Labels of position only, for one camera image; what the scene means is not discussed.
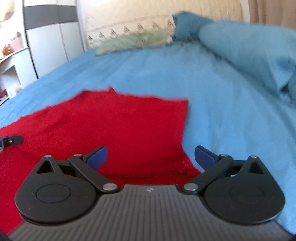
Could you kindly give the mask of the blue bed sheet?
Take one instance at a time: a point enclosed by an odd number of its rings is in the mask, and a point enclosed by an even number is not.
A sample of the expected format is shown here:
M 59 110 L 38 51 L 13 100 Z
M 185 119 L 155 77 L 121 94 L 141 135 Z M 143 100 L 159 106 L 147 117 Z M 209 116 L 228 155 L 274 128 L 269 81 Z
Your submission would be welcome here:
M 239 72 L 199 43 L 96 56 L 90 49 L 25 87 L 1 107 L 1 126 L 73 97 L 83 89 L 185 97 L 183 148 L 202 145 L 241 159 L 255 154 L 286 198 L 279 223 L 295 233 L 295 105 Z

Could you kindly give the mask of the white shelf unit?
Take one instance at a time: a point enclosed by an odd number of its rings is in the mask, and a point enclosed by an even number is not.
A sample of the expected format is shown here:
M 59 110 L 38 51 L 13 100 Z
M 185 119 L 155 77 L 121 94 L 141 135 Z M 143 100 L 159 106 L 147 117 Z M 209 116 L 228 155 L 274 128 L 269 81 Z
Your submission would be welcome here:
M 22 34 L 16 33 L 2 49 L 1 98 L 12 99 L 18 92 L 37 80 L 30 49 L 23 45 Z

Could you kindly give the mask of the blue rolled duvet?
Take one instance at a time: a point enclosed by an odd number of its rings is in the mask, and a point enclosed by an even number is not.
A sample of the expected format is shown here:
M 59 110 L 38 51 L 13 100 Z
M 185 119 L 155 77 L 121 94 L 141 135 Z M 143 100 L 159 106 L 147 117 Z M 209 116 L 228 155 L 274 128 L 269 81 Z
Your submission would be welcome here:
M 218 21 L 205 25 L 200 41 L 283 100 L 295 101 L 295 31 L 287 28 Z

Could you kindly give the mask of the white patterned pillow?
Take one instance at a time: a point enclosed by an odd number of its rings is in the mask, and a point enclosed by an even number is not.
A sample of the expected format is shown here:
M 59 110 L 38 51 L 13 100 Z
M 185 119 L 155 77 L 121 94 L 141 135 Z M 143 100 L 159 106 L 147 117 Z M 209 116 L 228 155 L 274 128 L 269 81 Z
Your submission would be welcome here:
M 175 23 L 171 15 L 144 16 L 130 20 L 100 20 L 88 15 L 86 18 L 86 45 L 89 49 L 96 48 L 101 41 L 144 32 L 167 30 L 171 34 L 175 31 Z

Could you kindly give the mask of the dark teal pillow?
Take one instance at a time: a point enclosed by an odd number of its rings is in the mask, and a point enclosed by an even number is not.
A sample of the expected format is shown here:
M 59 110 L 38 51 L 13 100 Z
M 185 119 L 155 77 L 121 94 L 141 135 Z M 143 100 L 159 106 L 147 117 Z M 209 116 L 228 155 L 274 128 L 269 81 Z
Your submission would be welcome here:
M 186 42 L 198 41 L 201 28 L 214 22 L 210 18 L 186 11 L 174 14 L 173 21 L 175 24 L 173 40 Z

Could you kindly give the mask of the white grey wardrobe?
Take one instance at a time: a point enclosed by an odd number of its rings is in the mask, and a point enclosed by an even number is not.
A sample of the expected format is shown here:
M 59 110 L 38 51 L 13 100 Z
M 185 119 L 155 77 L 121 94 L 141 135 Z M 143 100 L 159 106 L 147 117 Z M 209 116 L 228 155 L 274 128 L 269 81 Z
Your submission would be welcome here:
M 84 53 L 77 1 L 23 1 L 23 20 L 38 78 Z

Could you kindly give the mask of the beige curtain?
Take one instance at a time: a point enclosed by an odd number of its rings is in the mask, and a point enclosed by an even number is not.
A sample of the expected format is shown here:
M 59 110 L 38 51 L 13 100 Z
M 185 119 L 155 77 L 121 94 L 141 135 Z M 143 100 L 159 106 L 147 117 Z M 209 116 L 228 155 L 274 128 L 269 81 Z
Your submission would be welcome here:
M 296 0 L 250 0 L 250 22 L 295 30 Z

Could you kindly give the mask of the red knit garment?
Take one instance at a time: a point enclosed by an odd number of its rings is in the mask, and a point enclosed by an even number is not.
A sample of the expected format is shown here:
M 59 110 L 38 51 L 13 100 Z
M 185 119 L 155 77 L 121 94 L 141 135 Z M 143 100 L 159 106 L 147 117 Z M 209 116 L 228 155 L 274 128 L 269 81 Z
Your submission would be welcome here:
M 186 99 L 83 91 L 60 104 L 1 128 L 1 136 L 23 143 L 1 152 L 1 230 L 21 223 L 15 193 L 40 159 L 65 160 L 107 148 L 98 173 L 118 186 L 184 185 L 199 175 L 182 148 Z

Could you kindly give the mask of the pale green pillow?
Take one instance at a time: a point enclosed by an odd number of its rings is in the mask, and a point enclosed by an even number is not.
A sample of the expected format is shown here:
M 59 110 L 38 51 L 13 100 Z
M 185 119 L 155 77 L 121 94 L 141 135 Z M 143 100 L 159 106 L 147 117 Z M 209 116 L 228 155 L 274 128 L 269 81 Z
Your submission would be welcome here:
M 169 45 L 172 42 L 172 36 L 167 30 L 131 33 L 101 41 L 97 47 L 96 56 L 135 49 L 155 48 Z

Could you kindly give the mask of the beige headboard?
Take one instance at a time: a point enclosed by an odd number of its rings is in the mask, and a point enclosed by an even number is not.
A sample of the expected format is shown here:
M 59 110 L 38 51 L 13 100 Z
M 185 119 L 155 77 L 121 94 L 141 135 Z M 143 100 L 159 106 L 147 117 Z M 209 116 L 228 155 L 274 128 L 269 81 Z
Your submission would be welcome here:
M 96 26 L 121 24 L 144 18 L 171 16 L 181 11 L 212 18 L 214 20 L 243 20 L 240 1 L 199 0 L 90 0 L 80 1 L 86 17 Z

